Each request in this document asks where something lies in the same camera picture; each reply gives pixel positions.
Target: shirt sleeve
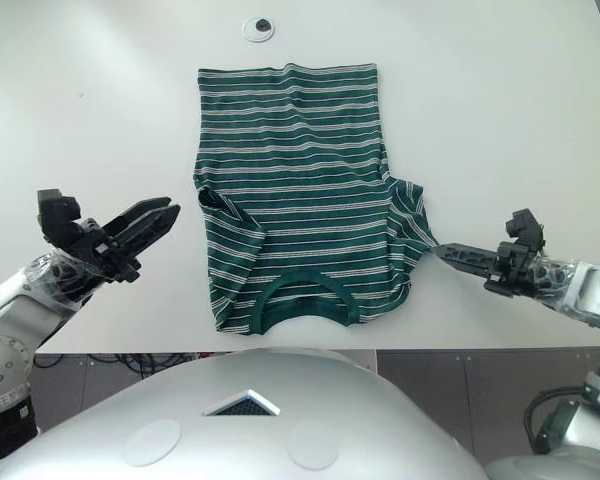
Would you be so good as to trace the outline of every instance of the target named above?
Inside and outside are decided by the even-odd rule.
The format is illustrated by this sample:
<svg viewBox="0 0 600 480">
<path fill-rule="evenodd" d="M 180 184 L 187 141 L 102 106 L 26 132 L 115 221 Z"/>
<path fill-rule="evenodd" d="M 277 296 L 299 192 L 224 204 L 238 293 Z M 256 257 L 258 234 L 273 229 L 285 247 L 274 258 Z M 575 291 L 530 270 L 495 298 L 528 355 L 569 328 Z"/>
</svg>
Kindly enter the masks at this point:
<svg viewBox="0 0 600 480">
<path fill-rule="evenodd" d="M 226 196 L 209 187 L 198 190 L 207 231 L 211 309 L 216 328 L 231 316 L 236 297 L 251 274 L 266 232 Z"/>
<path fill-rule="evenodd" d="M 389 205 L 387 227 L 397 240 L 406 243 L 420 255 L 438 245 L 433 237 L 424 210 L 423 189 L 411 182 L 398 180 Z"/>
</svg>

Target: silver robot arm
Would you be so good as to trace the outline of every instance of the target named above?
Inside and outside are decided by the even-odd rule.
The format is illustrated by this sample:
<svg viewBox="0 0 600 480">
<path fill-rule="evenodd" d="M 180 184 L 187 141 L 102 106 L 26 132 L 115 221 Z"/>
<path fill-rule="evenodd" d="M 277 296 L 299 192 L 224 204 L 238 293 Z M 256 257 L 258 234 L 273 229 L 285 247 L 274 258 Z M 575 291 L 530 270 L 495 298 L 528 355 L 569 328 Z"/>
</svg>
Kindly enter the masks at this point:
<svg viewBox="0 0 600 480">
<path fill-rule="evenodd" d="M 134 205 L 104 227 L 81 224 L 58 190 L 38 192 L 39 222 L 55 248 L 0 285 L 0 458 L 36 434 L 28 374 L 36 350 L 105 282 L 139 277 L 136 256 L 165 235 L 179 213 L 170 199 Z"/>
</svg>

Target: white stripe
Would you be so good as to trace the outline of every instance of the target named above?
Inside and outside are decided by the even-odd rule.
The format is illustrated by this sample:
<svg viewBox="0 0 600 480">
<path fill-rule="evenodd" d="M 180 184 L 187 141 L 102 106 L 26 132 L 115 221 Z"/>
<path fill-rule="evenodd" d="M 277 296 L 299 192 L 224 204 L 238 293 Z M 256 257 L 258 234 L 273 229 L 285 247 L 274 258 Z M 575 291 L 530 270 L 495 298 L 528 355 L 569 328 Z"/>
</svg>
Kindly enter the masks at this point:
<svg viewBox="0 0 600 480">
<path fill-rule="evenodd" d="M 387 206 L 388 200 L 375 200 L 371 202 L 357 202 L 347 203 L 338 205 L 321 205 L 314 207 L 287 207 L 287 208 L 255 208 L 249 209 L 247 212 L 249 215 L 282 215 L 288 213 L 309 213 L 309 212 L 329 212 L 329 211 L 343 211 L 343 210 L 356 210 L 361 208 L 371 207 L 383 207 Z"/>
<path fill-rule="evenodd" d="M 200 96 L 204 98 L 226 98 L 226 97 L 248 97 L 251 95 L 289 95 L 290 93 L 335 93 L 335 92 L 355 92 L 360 90 L 375 90 L 378 86 L 376 83 L 369 85 L 339 85 L 337 87 L 301 87 L 299 85 L 292 85 L 284 89 L 273 89 L 273 90 L 231 90 L 227 92 L 209 92 L 204 89 L 200 90 Z"/>
<path fill-rule="evenodd" d="M 210 248 L 218 250 L 219 252 L 222 252 L 222 253 L 226 253 L 227 255 L 234 255 L 236 257 L 244 258 L 245 260 L 252 260 L 252 261 L 255 261 L 255 259 L 256 259 L 256 256 L 251 253 L 239 252 L 238 250 L 234 250 L 232 248 L 225 247 L 224 245 L 220 245 L 211 240 L 207 241 L 207 244 L 209 245 Z"/>
<path fill-rule="evenodd" d="M 315 227 L 315 228 L 303 228 L 298 230 L 284 229 L 284 230 L 270 230 L 267 232 L 269 237 L 285 237 L 295 235 L 312 235 L 314 233 L 331 233 L 331 232 L 359 232 L 368 230 L 375 227 L 382 227 L 386 225 L 385 220 L 377 220 L 375 222 L 361 223 L 359 225 L 341 225 L 337 227 Z"/>
<path fill-rule="evenodd" d="M 243 285 L 247 281 L 246 277 L 233 275 L 232 273 L 225 272 L 224 270 L 218 270 L 217 268 L 213 267 L 209 267 L 209 273 L 215 275 L 218 278 L 224 278 L 225 280 L 230 280 L 232 282 L 239 283 L 240 285 Z"/>
<path fill-rule="evenodd" d="M 357 158 L 357 157 L 361 157 L 362 155 L 368 155 L 368 154 L 376 154 L 376 150 L 377 147 L 374 145 L 374 148 L 372 148 L 371 150 L 369 150 L 368 152 L 365 153 L 350 153 L 350 154 L 342 154 L 342 153 L 312 153 L 310 155 L 305 155 L 303 157 L 269 157 L 269 158 L 258 158 L 256 160 L 252 159 L 252 158 L 229 158 L 229 159 L 216 159 L 216 158 L 200 158 L 198 157 L 197 159 L 197 163 L 200 162 L 213 162 L 213 163 L 230 163 L 230 162 L 277 162 L 277 161 L 283 161 L 283 162 L 289 162 L 290 160 L 305 160 L 307 158 L 313 158 L 313 157 L 320 157 L 320 158 L 325 158 L 325 157 L 338 157 L 338 158 Z"/>
<path fill-rule="evenodd" d="M 220 220 L 219 218 L 213 217 L 213 216 L 209 215 L 208 213 L 205 213 L 203 216 L 207 222 L 218 225 L 219 227 L 222 227 L 225 230 L 228 230 L 230 232 L 239 233 L 241 235 L 244 235 L 245 237 L 251 237 L 251 238 L 264 239 L 264 237 L 265 237 L 265 232 L 258 232 L 258 231 L 253 231 L 253 230 L 247 230 L 245 228 L 236 227 L 234 225 L 231 225 L 227 222 Z"/>
<path fill-rule="evenodd" d="M 366 127 L 377 127 L 380 125 L 380 120 L 371 120 L 369 122 L 357 122 L 357 123 L 340 123 L 336 125 L 313 125 L 309 126 L 307 122 L 296 122 L 293 125 L 275 126 L 275 125 L 262 125 L 257 127 L 248 128 L 202 128 L 202 133 L 215 133 L 218 135 L 237 135 L 243 133 L 268 133 L 268 132 L 293 132 L 300 128 L 306 128 L 314 132 L 320 131 L 331 131 L 331 130 L 344 130 L 351 128 L 366 128 Z"/>
<path fill-rule="evenodd" d="M 324 148 L 326 150 L 346 150 L 350 148 L 361 148 L 369 145 L 380 144 L 382 139 L 380 137 L 364 140 L 361 142 L 348 142 L 340 144 L 329 144 L 319 142 L 304 142 L 300 145 L 289 145 L 279 146 L 270 145 L 268 147 L 238 147 L 238 148 L 227 148 L 227 147 L 212 147 L 212 148 L 200 148 L 198 153 L 267 153 L 267 152 L 298 152 L 306 150 L 308 148 Z"/>
<path fill-rule="evenodd" d="M 416 212 L 422 215 L 422 211 L 424 210 L 424 195 L 420 195 L 418 199 L 418 204 L 416 205 Z"/>
<path fill-rule="evenodd" d="M 336 105 L 332 107 L 297 107 L 295 105 L 284 105 L 284 106 L 276 106 L 276 107 L 252 107 L 252 108 L 241 108 L 238 110 L 217 110 L 217 111 L 207 111 L 203 110 L 202 115 L 251 115 L 253 113 L 266 113 L 266 112 L 288 112 L 289 110 L 293 110 L 295 112 L 304 112 L 304 113 L 320 113 L 320 112 L 339 112 L 341 110 L 350 110 L 355 108 L 373 108 L 377 107 L 378 102 L 366 102 L 366 103 L 345 103 L 342 105 Z"/>
<path fill-rule="evenodd" d="M 418 260 L 415 260 L 404 253 L 390 253 L 387 256 L 387 259 L 397 260 L 399 262 L 406 263 L 407 265 L 411 265 L 412 267 L 415 267 L 418 264 Z"/>
<path fill-rule="evenodd" d="M 238 291 L 238 290 L 232 290 L 231 288 L 223 287 L 222 285 L 215 285 L 215 287 L 218 290 L 226 290 L 227 292 L 235 293 L 236 295 L 240 293 L 240 291 Z"/>
<path fill-rule="evenodd" d="M 341 270 L 341 271 L 337 271 L 337 272 L 324 272 L 324 275 L 328 276 L 329 278 L 347 278 L 347 277 L 360 277 L 363 275 L 378 275 L 378 274 L 387 273 L 387 272 L 389 272 L 389 265 L 384 264 L 384 265 L 380 265 L 377 267 L 357 268 L 357 269 L 353 269 L 353 270 Z M 262 275 L 259 277 L 252 276 L 247 279 L 247 284 L 251 285 L 254 283 L 269 283 L 269 282 L 273 282 L 274 280 L 276 280 L 279 277 L 280 277 L 280 275 Z M 291 287 L 281 287 L 280 290 L 285 289 L 285 288 L 291 288 Z"/>
<path fill-rule="evenodd" d="M 275 141 L 282 141 L 282 142 L 291 142 L 293 140 L 300 140 L 303 137 L 311 137 L 313 139 L 316 140 L 323 140 L 323 139 L 331 139 L 331 138 L 352 138 L 352 137 L 364 137 L 365 135 L 377 135 L 380 133 L 380 130 L 371 130 L 368 132 L 362 132 L 362 133 L 346 133 L 344 135 L 314 135 L 313 133 L 301 133 L 300 135 L 297 135 L 295 137 L 267 137 L 267 138 L 259 138 L 259 137 L 251 137 L 248 139 L 245 138 L 240 138 L 240 139 L 234 139 L 234 140 L 226 140 L 226 139 L 222 139 L 222 138 L 211 138 L 208 140 L 201 140 L 200 141 L 200 146 L 201 148 L 202 145 L 205 144 L 209 144 L 209 143 L 228 143 L 229 145 L 227 145 L 227 147 L 229 148 L 244 148 L 244 147 L 240 147 L 239 145 L 235 145 L 236 143 L 239 142 L 266 142 L 268 145 L 272 145 L 272 146 L 278 146 L 278 147 L 286 147 L 287 145 L 279 145 L 276 144 Z"/>
<path fill-rule="evenodd" d="M 285 82 L 310 82 L 310 83 L 333 83 L 333 82 L 364 82 L 365 80 L 374 80 L 375 75 L 371 75 L 369 77 L 351 77 L 351 78 L 333 78 L 329 80 L 323 79 L 305 79 L 305 78 L 285 78 L 278 82 L 257 82 L 257 83 L 207 83 L 200 85 L 200 90 L 207 91 L 208 87 L 227 87 L 227 88 L 236 88 L 236 87 L 266 87 L 272 86 L 277 87 L 282 85 Z"/>
<path fill-rule="evenodd" d="M 330 98 L 294 98 L 293 101 L 294 102 L 317 102 L 317 103 L 322 103 L 322 102 L 338 102 L 338 101 L 350 101 L 350 100 L 359 100 L 361 98 L 375 98 L 376 97 L 376 93 L 367 93 L 366 95 L 358 95 L 358 96 L 354 96 L 354 95 L 347 95 L 346 97 L 330 97 Z M 267 103 L 267 102 L 288 102 L 289 98 L 272 98 L 269 100 L 258 100 L 258 99 L 253 99 L 253 100 L 237 100 L 235 102 L 200 102 L 200 104 L 203 106 L 203 110 L 212 110 L 213 107 L 219 106 L 219 105 L 244 105 L 245 103 Z"/>
<path fill-rule="evenodd" d="M 368 117 L 369 115 L 378 115 L 378 112 L 370 112 L 370 113 L 362 113 L 360 115 L 347 115 L 347 119 L 349 118 L 361 118 L 361 117 Z M 311 121 L 311 118 L 306 118 L 303 117 L 302 115 L 297 115 L 297 114 L 293 114 L 290 115 L 288 117 L 262 117 L 262 118 L 258 118 L 257 121 L 258 122 L 267 122 L 267 121 L 277 121 L 277 122 L 282 122 L 284 120 L 291 120 L 292 118 L 297 117 L 301 120 L 306 120 L 306 121 Z M 342 121 L 342 115 L 333 115 L 333 116 L 328 116 L 328 117 L 324 117 L 324 116 L 320 116 L 314 120 L 327 120 L 327 119 L 336 119 L 336 120 L 340 120 Z M 207 123 L 248 123 L 248 124 L 253 124 L 253 122 L 256 120 L 253 119 L 248 119 L 248 120 L 203 120 L 204 124 Z"/>
<path fill-rule="evenodd" d="M 317 180 L 317 179 L 321 179 L 321 178 L 333 178 L 333 177 L 343 177 L 343 176 L 353 176 L 353 177 L 357 177 L 357 178 L 364 178 L 364 177 L 368 177 L 369 175 L 373 175 L 375 177 L 378 176 L 378 170 L 371 170 L 369 172 L 364 172 L 364 173 L 354 173 L 354 172 L 345 172 L 345 173 L 330 173 L 330 174 L 326 174 L 326 175 L 314 175 L 312 177 L 306 177 L 306 176 L 301 176 L 301 177 L 276 177 L 275 179 L 270 179 L 270 178 L 246 178 L 246 179 L 222 179 L 222 180 L 217 180 L 214 179 L 213 183 L 215 185 L 217 185 L 216 188 L 218 188 L 219 190 L 223 190 L 223 187 L 221 187 L 221 184 L 226 184 L 226 183 L 236 183 L 238 182 L 240 185 L 246 185 L 246 184 L 250 184 L 250 183 L 258 183 L 258 182 L 267 182 L 267 184 L 270 184 L 272 181 L 275 182 L 281 182 L 281 181 L 286 181 L 286 180 L 295 180 L 295 181 L 302 181 L 302 180 Z M 356 195 L 360 195 L 360 194 L 351 194 L 351 195 L 341 195 L 343 197 L 350 197 L 350 196 L 356 196 Z M 328 197 L 312 197 L 313 199 L 317 199 L 317 198 L 333 198 L 333 196 L 328 196 Z M 308 200 L 306 198 L 291 198 L 289 199 L 289 201 L 297 201 L 297 200 Z M 253 199 L 249 199 L 249 202 L 271 202 L 271 199 L 262 199 L 262 200 L 253 200 Z M 282 202 L 282 199 L 276 199 L 276 202 Z"/>
<path fill-rule="evenodd" d="M 418 224 L 416 223 L 415 219 L 413 218 L 413 216 L 411 215 L 407 215 L 405 213 L 402 213 L 400 210 L 398 210 L 398 208 L 396 208 L 393 204 L 389 207 L 390 210 L 392 212 L 394 212 L 396 215 L 398 215 L 401 218 L 404 218 L 407 223 L 409 224 L 409 226 L 412 228 L 412 230 L 416 233 L 416 235 L 418 235 L 419 239 L 422 240 L 424 243 L 426 243 L 427 245 L 434 247 L 436 246 L 436 243 L 429 237 L 429 235 L 422 230 Z"/>
<path fill-rule="evenodd" d="M 261 267 L 254 267 L 253 270 L 269 270 L 269 269 L 290 269 L 290 268 L 306 268 L 306 267 L 320 267 L 323 265 L 328 265 L 330 267 L 335 266 L 335 265 L 343 265 L 345 263 L 364 263 L 364 262 L 372 262 L 375 260 L 380 260 L 380 259 L 384 259 L 385 255 L 379 255 L 376 257 L 371 257 L 371 258 L 364 258 L 364 259 L 355 259 L 355 260 L 340 260 L 338 262 L 334 262 L 334 261 L 329 261 L 329 262 L 318 262 L 318 263 L 298 263 L 298 264 L 294 264 L 294 265 L 289 265 L 288 263 L 285 263 L 284 265 L 269 265 L 269 266 L 261 266 Z"/>
<path fill-rule="evenodd" d="M 333 220 L 349 220 L 351 218 L 363 218 L 363 217 L 377 217 L 382 216 L 386 217 L 386 212 L 376 212 L 376 213 L 364 213 L 360 215 L 353 215 L 349 217 L 325 217 L 325 218 L 301 218 L 300 220 L 284 220 L 284 223 L 302 223 L 302 222 L 331 222 Z M 280 220 L 269 220 L 267 222 L 260 222 L 262 225 L 270 225 L 270 224 L 279 224 Z"/>
<path fill-rule="evenodd" d="M 227 240 L 229 242 L 237 243 L 238 245 L 242 245 L 243 247 L 247 247 L 247 248 L 258 248 L 259 247 L 258 245 L 251 245 L 249 243 L 244 243 L 244 242 L 241 242 L 239 240 L 234 240 L 233 238 L 230 238 L 230 237 L 225 237 L 224 235 L 219 234 L 215 230 L 210 230 L 209 233 L 212 234 L 212 235 L 215 235 L 217 237 L 224 238 L 225 240 Z"/>
<path fill-rule="evenodd" d="M 332 162 L 315 162 L 307 165 L 277 165 L 271 167 L 202 167 L 194 170 L 194 175 L 204 175 L 205 173 L 215 173 L 218 175 L 235 175 L 240 173 L 274 173 L 274 172 L 311 172 L 313 170 L 319 170 L 321 168 L 351 168 L 353 170 L 366 168 L 371 165 L 379 165 L 379 158 L 372 158 L 370 160 L 364 160 L 362 162 L 343 162 L 342 160 L 334 160 Z M 346 175 L 348 172 L 340 173 L 339 175 Z"/>
<path fill-rule="evenodd" d="M 290 185 L 282 187 L 244 187 L 244 188 L 218 188 L 216 191 L 221 192 L 223 195 L 244 195 L 248 193 L 266 194 L 266 193 L 286 193 L 286 192 L 313 192 L 316 189 L 324 190 L 345 190 L 353 187 L 378 187 L 383 185 L 382 180 L 351 180 L 350 182 L 342 183 L 325 183 L 323 185 Z M 381 200 L 382 205 L 388 205 L 390 199 Z"/>
<path fill-rule="evenodd" d="M 272 252 L 272 253 L 260 253 L 262 260 L 274 260 L 276 258 L 302 258 L 302 257 L 322 257 L 329 255 L 340 255 L 344 253 L 363 253 L 372 252 L 379 248 L 387 248 L 387 242 L 376 242 L 369 245 L 356 245 L 353 247 L 342 247 L 342 248 L 327 248 L 322 250 L 309 250 L 300 252 Z"/>
<path fill-rule="evenodd" d="M 284 243 L 280 243 L 280 242 L 270 242 L 269 245 L 275 245 L 275 246 L 280 246 L 280 245 L 314 245 L 316 243 L 335 243 L 335 242 L 352 242 L 353 240 L 360 240 L 362 238 L 369 238 L 369 237 L 377 237 L 378 235 L 382 235 L 382 233 L 384 232 L 375 232 L 375 233 L 370 233 L 367 235 L 362 235 L 362 236 L 358 236 L 358 237 L 350 237 L 350 238 L 328 238 L 325 240 L 306 240 L 304 242 L 284 242 Z"/>
<path fill-rule="evenodd" d="M 285 75 L 289 72 L 306 73 L 310 75 L 332 75 L 334 73 L 355 73 L 355 72 L 368 72 L 376 70 L 377 66 L 375 63 L 369 63 L 365 65 L 346 65 L 342 67 L 328 67 L 328 68 L 306 68 L 296 65 L 294 63 L 288 63 L 283 68 L 264 68 L 262 70 L 211 70 L 211 69 L 200 69 L 198 70 L 198 76 L 203 78 L 242 78 L 242 77 L 266 77 L 266 76 L 280 76 Z"/>
<path fill-rule="evenodd" d="M 224 260 L 220 260 L 217 257 L 213 257 L 213 262 L 216 263 L 222 263 L 224 265 L 230 265 L 232 267 L 236 267 L 236 268 L 241 268 L 242 270 L 246 270 L 247 272 L 251 272 L 251 269 L 249 267 L 243 267 L 242 265 L 238 265 L 237 263 L 231 263 L 231 262 L 225 262 Z"/>
</svg>

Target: vent grille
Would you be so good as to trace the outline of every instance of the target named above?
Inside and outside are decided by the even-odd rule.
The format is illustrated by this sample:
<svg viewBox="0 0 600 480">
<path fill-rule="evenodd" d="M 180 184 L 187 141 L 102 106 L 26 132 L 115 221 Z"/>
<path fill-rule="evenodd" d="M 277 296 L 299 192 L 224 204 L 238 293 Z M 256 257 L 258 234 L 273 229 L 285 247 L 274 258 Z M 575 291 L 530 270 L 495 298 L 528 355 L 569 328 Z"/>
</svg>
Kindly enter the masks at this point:
<svg viewBox="0 0 600 480">
<path fill-rule="evenodd" d="M 252 399 L 247 398 L 235 405 L 217 411 L 214 415 L 273 415 L 273 413 L 266 410 Z"/>
<path fill-rule="evenodd" d="M 253 390 L 247 390 L 226 398 L 220 404 L 207 409 L 203 415 L 215 416 L 269 416 L 280 414 L 280 409 Z"/>
</svg>

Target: circular marker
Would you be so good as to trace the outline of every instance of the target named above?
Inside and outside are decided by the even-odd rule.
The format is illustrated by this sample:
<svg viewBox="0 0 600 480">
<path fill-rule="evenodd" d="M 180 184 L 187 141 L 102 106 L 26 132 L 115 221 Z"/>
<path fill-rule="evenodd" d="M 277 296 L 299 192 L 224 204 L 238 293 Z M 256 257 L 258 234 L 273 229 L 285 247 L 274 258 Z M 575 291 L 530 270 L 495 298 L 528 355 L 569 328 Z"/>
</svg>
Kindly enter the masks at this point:
<svg viewBox="0 0 600 480">
<path fill-rule="evenodd" d="M 250 42 L 266 42 L 275 31 L 273 23 L 264 17 L 253 17 L 242 25 L 242 34 Z"/>
<path fill-rule="evenodd" d="M 296 465 L 306 470 L 324 470 L 338 459 L 340 439 L 323 423 L 303 422 L 289 433 L 287 452 Z"/>
<path fill-rule="evenodd" d="M 162 460 L 180 441 L 182 429 L 175 420 L 156 420 L 133 433 L 122 449 L 122 457 L 133 467 L 146 467 Z"/>
</svg>

